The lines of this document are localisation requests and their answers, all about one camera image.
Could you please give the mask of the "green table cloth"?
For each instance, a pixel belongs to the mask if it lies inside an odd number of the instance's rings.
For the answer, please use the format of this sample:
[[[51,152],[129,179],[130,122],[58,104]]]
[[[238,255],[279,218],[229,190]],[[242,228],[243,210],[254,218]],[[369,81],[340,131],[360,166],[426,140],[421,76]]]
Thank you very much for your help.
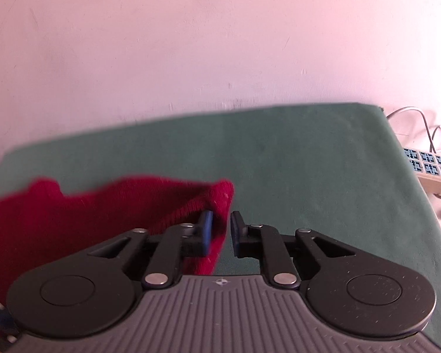
[[[247,222],[311,228],[424,274],[437,294],[426,333],[441,345],[441,227],[379,107],[234,111],[33,144],[0,161],[0,199],[37,178],[70,194],[137,174],[228,179]]]

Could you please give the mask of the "dark red knit sweater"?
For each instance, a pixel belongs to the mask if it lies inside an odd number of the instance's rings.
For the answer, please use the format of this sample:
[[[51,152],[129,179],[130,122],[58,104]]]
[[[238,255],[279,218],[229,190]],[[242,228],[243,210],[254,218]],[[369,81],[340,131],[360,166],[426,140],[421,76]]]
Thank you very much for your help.
[[[210,274],[220,257],[234,197],[228,180],[190,182],[150,176],[120,179],[97,190],[65,195],[58,182],[38,179],[0,199],[0,302],[28,270],[104,242],[134,228],[161,234],[169,226],[214,214],[207,257],[183,270]]]

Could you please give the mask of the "white blue power strip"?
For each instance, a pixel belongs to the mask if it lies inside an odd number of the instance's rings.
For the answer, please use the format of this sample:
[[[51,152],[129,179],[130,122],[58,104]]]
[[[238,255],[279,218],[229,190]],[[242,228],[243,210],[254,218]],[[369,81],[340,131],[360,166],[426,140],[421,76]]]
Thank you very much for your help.
[[[424,191],[441,195],[441,155],[413,148],[403,151]]]

